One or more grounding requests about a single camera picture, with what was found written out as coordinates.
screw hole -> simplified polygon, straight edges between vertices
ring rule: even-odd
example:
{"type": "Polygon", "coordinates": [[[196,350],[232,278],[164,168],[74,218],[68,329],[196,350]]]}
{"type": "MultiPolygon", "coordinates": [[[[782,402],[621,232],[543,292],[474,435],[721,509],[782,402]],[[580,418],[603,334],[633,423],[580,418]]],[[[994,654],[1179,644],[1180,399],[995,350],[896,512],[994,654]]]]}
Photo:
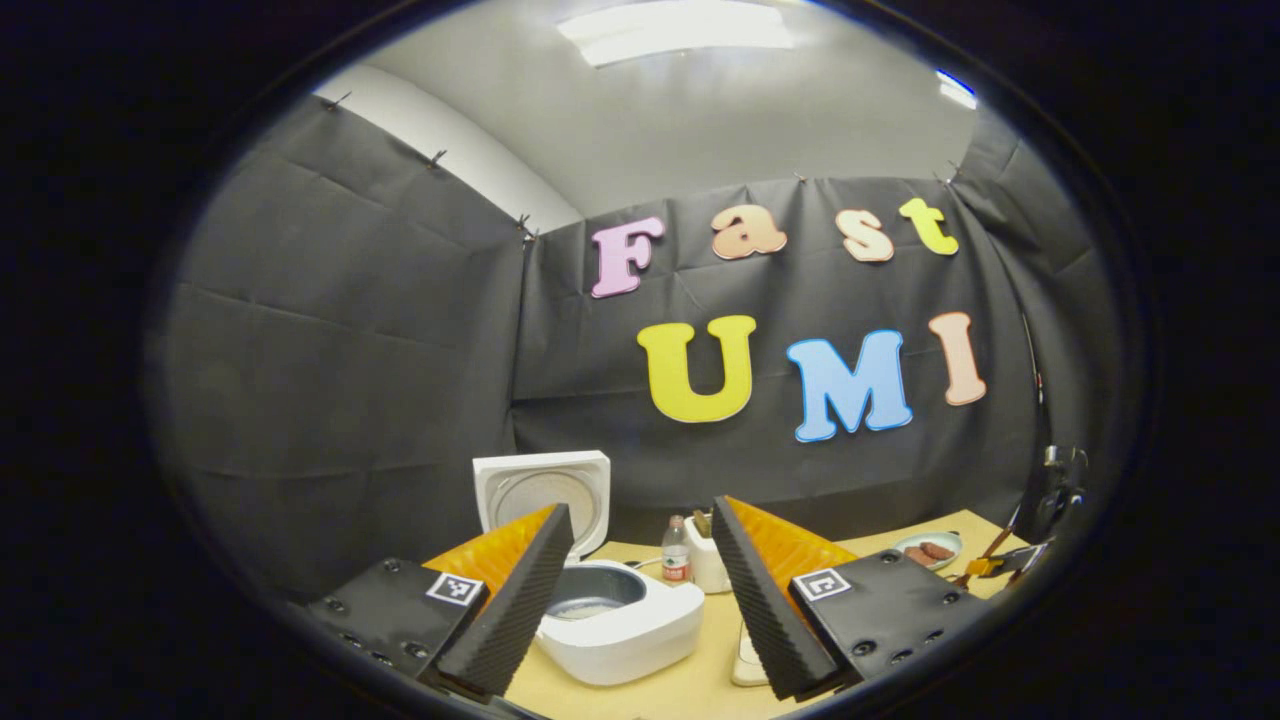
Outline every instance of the screw hole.
{"type": "Polygon", "coordinates": [[[404,652],[410,657],[416,657],[419,660],[426,660],[426,657],[430,655],[425,647],[417,643],[404,643],[404,652]]]}

bottle label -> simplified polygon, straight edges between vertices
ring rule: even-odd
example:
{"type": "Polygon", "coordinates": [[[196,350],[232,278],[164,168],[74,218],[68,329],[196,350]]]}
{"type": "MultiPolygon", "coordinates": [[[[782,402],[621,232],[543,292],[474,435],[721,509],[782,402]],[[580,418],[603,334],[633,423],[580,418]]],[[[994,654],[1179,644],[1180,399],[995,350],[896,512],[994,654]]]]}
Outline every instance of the bottle label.
{"type": "Polygon", "coordinates": [[[662,559],[662,577],[666,580],[687,580],[689,579],[689,556],[685,557],[672,557],[667,556],[662,559]]]}

blue letter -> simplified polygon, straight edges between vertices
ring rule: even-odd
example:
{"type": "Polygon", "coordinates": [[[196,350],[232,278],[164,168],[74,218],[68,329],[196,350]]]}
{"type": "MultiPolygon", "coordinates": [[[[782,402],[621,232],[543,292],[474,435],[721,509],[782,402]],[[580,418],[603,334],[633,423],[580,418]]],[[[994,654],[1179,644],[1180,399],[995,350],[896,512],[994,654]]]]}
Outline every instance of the blue letter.
{"type": "Polygon", "coordinates": [[[836,424],[827,416],[827,402],[840,415],[845,429],[854,432],[872,401],[867,427],[873,430],[900,428],[911,421],[911,409],[902,392],[902,368],[897,350],[902,334],[897,331],[876,331],[863,338],[858,369],[840,359],[826,340],[801,340],[787,348],[787,357],[800,366],[804,387],[804,424],[796,428],[796,439],[817,442],[831,439],[836,424]]]}

yellow letter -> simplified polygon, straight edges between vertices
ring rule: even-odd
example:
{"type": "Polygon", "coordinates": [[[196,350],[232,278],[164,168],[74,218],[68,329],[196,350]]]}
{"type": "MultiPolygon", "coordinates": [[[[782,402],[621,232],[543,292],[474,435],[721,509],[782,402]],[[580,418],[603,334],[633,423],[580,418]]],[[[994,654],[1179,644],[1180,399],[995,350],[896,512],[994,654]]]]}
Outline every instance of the yellow letter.
{"type": "Polygon", "coordinates": [[[746,258],[753,252],[777,252],[787,243],[787,233],[778,232],[773,215],[759,205],[735,205],[712,218],[718,231],[712,251],[726,260],[746,258]]]}
{"type": "Polygon", "coordinates": [[[863,263],[883,263],[893,256],[893,241],[879,232],[879,218],[867,210],[841,210],[836,227],[845,233],[845,250],[863,263]]]}
{"type": "Polygon", "coordinates": [[[650,325],[636,336],[649,355],[649,395],[658,410],[681,423],[716,423],[731,418],[751,400],[751,354],[746,336],[755,319],[746,315],[716,318],[707,332],[721,338],[724,387],[716,395],[698,395],[689,387],[689,341],[694,328],[685,323],[650,325]]]}
{"type": "Polygon", "coordinates": [[[969,315],[964,313],[938,315],[929,320],[929,329],[942,341],[942,357],[946,359],[947,374],[951,375],[947,404],[965,405],[987,395],[987,383],[978,377],[978,365],[973,361],[969,315]]]}
{"type": "Polygon", "coordinates": [[[938,223],[943,222],[942,210],[929,208],[919,197],[913,197],[897,209],[904,218],[911,220],[915,232],[920,236],[920,242],[938,255],[955,255],[960,250],[960,243],[951,236],[942,234],[938,223]]]}

ceiling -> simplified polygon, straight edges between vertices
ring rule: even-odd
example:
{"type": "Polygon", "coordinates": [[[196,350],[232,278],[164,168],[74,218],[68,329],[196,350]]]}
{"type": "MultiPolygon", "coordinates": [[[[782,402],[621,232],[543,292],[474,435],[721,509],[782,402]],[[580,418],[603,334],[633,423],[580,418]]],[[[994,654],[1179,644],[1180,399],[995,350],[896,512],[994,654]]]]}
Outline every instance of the ceiling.
{"type": "Polygon", "coordinates": [[[791,177],[951,176],[974,111],[933,68],[824,8],[764,3],[795,47],[590,67],[556,24],[617,0],[486,0],[365,60],[470,118],[585,217],[791,177]]]}

